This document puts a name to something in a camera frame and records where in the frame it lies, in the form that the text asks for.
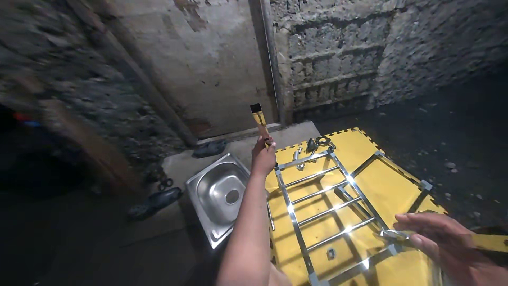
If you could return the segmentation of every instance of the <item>cinder block wall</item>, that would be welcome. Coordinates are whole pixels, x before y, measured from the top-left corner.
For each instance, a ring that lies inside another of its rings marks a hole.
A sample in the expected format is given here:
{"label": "cinder block wall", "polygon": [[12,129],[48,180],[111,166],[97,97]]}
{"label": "cinder block wall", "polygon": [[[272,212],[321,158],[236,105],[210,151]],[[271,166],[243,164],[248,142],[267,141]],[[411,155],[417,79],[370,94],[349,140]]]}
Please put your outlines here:
{"label": "cinder block wall", "polygon": [[270,3],[282,96],[295,121],[412,98],[508,56],[504,0]]}

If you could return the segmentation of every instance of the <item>metal bracket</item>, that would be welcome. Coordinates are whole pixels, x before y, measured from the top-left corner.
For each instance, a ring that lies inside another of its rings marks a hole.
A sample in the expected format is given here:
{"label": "metal bracket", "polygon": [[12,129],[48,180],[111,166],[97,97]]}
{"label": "metal bracket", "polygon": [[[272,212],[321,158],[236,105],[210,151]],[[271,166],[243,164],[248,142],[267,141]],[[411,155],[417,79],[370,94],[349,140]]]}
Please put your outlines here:
{"label": "metal bracket", "polygon": [[[305,163],[305,162],[309,162],[309,161],[312,161],[312,160],[315,160],[315,159],[318,159],[318,158],[321,158],[321,157],[326,157],[327,159],[331,159],[335,164],[336,166],[335,167],[332,167],[332,168],[329,168],[327,170],[323,170],[323,171],[320,171],[318,173],[315,173],[313,175],[310,175],[310,176],[307,176],[303,179],[299,179],[299,180],[296,180],[294,182],[290,182],[288,184],[285,184],[283,179],[282,179],[282,173],[281,171],[286,169],[286,168],[290,168],[290,167],[293,167],[293,166],[296,166],[296,165],[299,165],[299,164],[302,164],[302,163]],[[308,156],[308,157],[305,157],[305,158],[301,158],[301,159],[298,159],[298,160],[294,160],[292,162],[289,162],[289,163],[286,163],[286,164],[276,164],[275,165],[275,174],[277,176],[277,183],[279,185],[279,188],[281,189],[281,192],[282,192],[282,196],[284,198],[284,201],[286,203],[286,207],[288,208],[288,213],[289,213],[289,216],[290,216],[290,219],[291,219],[291,222],[293,224],[293,228],[295,230],[295,235],[296,235],[296,238],[297,238],[297,241],[298,241],[298,245],[300,247],[300,251],[302,252],[302,256],[303,256],[303,260],[305,262],[305,267],[307,269],[307,273],[309,274],[309,282],[310,282],[310,285],[311,286],[328,286],[330,283],[332,284],[336,284],[337,282],[338,283],[342,283],[344,281],[346,281],[350,275],[356,273],[355,275],[357,275],[358,273],[361,273],[363,271],[366,271],[369,269],[369,265],[374,265],[388,257],[391,257],[391,256],[394,256],[396,255],[398,252],[397,250],[397,247],[395,244],[390,244],[389,246],[387,246],[386,248],[384,248],[383,250],[381,250],[379,253],[359,262],[358,264],[350,267],[349,269],[346,269],[344,271],[342,271],[341,273],[339,273],[337,276],[329,279],[329,280],[322,280],[322,281],[319,281],[318,280],[318,277],[314,271],[314,267],[312,265],[312,261],[310,260],[310,257],[309,257],[309,252],[317,249],[318,247],[324,245],[324,244],[327,244],[329,242],[332,242],[344,235],[348,235],[350,232],[354,231],[354,230],[357,230],[363,226],[366,226],[372,222],[375,222],[379,228],[381,229],[381,233],[389,233],[390,235],[395,235],[395,233],[392,233],[393,231],[390,230],[388,228],[388,226],[386,225],[386,223],[383,221],[383,219],[381,218],[381,216],[379,215],[379,213],[376,211],[376,209],[374,208],[374,206],[370,203],[370,201],[368,200],[368,198],[365,196],[365,194],[363,193],[363,191],[360,189],[360,187],[357,185],[357,183],[355,182],[355,177],[361,172],[363,171],[368,165],[370,165],[373,161],[375,161],[376,159],[380,159],[381,161],[383,161],[386,165],[388,165],[390,168],[392,168],[393,170],[395,170],[396,172],[398,172],[399,174],[401,174],[402,176],[404,176],[405,178],[407,178],[408,180],[410,180],[412,183],[418,185],[418,187],[422,190],[422,194],[421,196],[423,195],[423,198],[426,196],[426,193],[428,193],[428,191],[432,188],[432,185],[430,185],[429,183],[427,183],[426,181],[422,180],[420,182],[417,182],[415,179],[413,178],[410,178],[409,176],[407,176],[403,171],[401,171],[401,169],[397,168],[395,165],[388,157],[386,157],[386,155],[381,152],[381,151],[377,151],[375,152],[374,154],[372,154],[365,162],[363,162],[356,170],[354,170],[352,173],[349,173],[344,165],[342,164],[342,162],[340,162],[340,160],[337,158],[337,155],[335,154],[334,152],[334,149],[331,148],[331,147],[328,147],[328,149],[326,151],[323,151],[323,152],[320,152],[320,153],[317,153],[317,154],[313,154],[311,156]],[[315,193],[312,193],[312,194],[309,194],[307,196],[304,196],[302,198],[299,198],[299,199],[296,199],[294,201],[291,201],[289,196],[288,196],[288,191],[287,191],[287,188],[291,187],[291,186],[294,186],[294,185],[297,185],[299,183],[302,183],[302,182],[305,182],[305,181],[308,181],[308,180],[312,180],[314,178],[319,178],[319,177],[322,177],[324,176],[326,173],[330,172],[330,171],[333,171],[333,170],[337,170],[339,169],[341,171],[341,173],[344,175],[345,177],[345,180],[343,180],[342,182],[339,182],[337,183],[336,185],[333,185],[331,187],[327,187],[325,189],[322,189],[322,190],[319,190]],[[353,198],[351,195],[349,195],[349,193],[344,189],[344,187],[346,185],[351,185],[351,187],[353,188],[353,190],[355,191],[355,193],[357,194],[357,197],[356,198]],[[295,208],[294,208],[294,205],[295,204],[298,204],[298,203],[301,203],[309,198],[312,198],[312,197],[315,197],[317,195],[320,195],[320,194],[323,194],[327,191],[330,191],[330,190],[336,190],[338,189],[343,195],[344,197],[346,198],[346,201],[343,203],[343,204],[340,204],[340,205],[337,205],[337,206],[334,206],[332,207],[331,209],[327,210],[327,211],[324,211],[324,212],[321,212],[319,214],[316,214],[312,217],[309,217],[309,218],[306,218],[302,221],[298,221],[297,218],[296,218],[296,214],[295,214]],[[358,202],[359,201],[363,201],[363,203],[365,204],[365,206],[367,207],[367,210],[364,209]],[[421,202],[417,202],[415,201],[415,203],[413,205],[416,205],[417,207],[420,205]],[[305,241],[303,239],[303,236],[302,236],[302,233],[301,233],[301,230],[300,230],[300,227],[311,222],[311,221],[314,221],[316,219],[319,219],[323,216],[326,216],[330,213],[333,213],[335,211],[338,211],[342,208],[345,208],[345,207],[351,207],[351,206],[355,206],[356,208],[358,208],[363,214],[365,214],[366,216],[366,220],[363,220],[362,222],[354,225],[354,226],[351,226],[351,227],[348,227],[347,229],[331,236],[331,237],[328,237],[320,242],[317,242],[309,247],[307,247],[305,245]]]}

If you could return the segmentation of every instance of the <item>sink drain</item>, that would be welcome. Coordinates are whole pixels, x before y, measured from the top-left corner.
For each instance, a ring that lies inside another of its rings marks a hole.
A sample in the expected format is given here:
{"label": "sink drain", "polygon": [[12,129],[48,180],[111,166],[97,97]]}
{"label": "sink drain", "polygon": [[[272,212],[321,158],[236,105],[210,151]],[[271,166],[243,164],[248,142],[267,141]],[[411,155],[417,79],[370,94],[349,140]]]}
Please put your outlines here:
{"label": "sink drain", "polygon": [[239,197],[240,193],[237,190],[232,190],[226,195],[226,203],[232,205],[236,203]]}

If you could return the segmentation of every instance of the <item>fingers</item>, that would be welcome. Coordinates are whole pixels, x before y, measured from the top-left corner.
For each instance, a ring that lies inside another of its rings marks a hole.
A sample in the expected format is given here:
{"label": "fingers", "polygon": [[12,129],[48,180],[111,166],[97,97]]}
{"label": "fingers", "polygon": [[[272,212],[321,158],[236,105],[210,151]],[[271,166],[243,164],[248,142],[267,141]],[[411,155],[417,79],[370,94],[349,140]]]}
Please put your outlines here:
{"label": "fingers", "polygon": [[472,247],[471,231],[456,220],[436,213],[395,215],[393,227],[400,231],[414,231],[446,247]]}
{"label": "fingers", "polygon": [[437,228],[443,232],[462,235],[471,234],[471,231],[459,224],[456,220],[443,214],[421,213],[421,214],[400,214],[395,215],[399,227],[407,227],[415,230],[418,228]]}
{"label": "fingers", "polygon": [[272,154],[275,154],[275,148],[277,147],[277,143],[272,143],[272,145],[270,145],[270,147],[268,147],[268,153],[272,153]]}
{"label": "fingers", "polygon": [[259,152],[265,147],[265,141],[261,136],[258,137],[258,141],[256,141],[256,145],[252,149],[252,155],[257,155]]}
{"label": "fingers", "polygon": [[432,260],[439,262],[439,246],[437,243],[419,234],[411,235],[409,240],[416,249],[421,250]]}

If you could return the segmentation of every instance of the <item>dark floor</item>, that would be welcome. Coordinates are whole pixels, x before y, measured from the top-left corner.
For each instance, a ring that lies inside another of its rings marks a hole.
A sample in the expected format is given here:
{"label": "dark floor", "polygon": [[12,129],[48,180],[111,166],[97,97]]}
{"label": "dark floor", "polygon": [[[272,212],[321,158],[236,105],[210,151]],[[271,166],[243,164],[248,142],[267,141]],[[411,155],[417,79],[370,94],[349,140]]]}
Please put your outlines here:
{"label": "dark floor", "polygon": [[359,127],[394,162],[433,184],[435,202],[460,223],[508,229],[507,90],[502,74],[314,124],[321,134]]}
{"label": "dark floor", "polygon": [[[431,182],[436,203],[465,226],[504,225],[507,79],[476,80],[314,123],[321,134],[360,127],[393,161]],[[456,164],[456,173],[447,162]],[[0,284],[212,284],[221,250],[204,254],[208,245],[195,213],[185,214],[191,207],[184,198],[178,204],[187,228],[136,243],[123,241],[130,203],[114,198],[75,191],[0,208]]]}

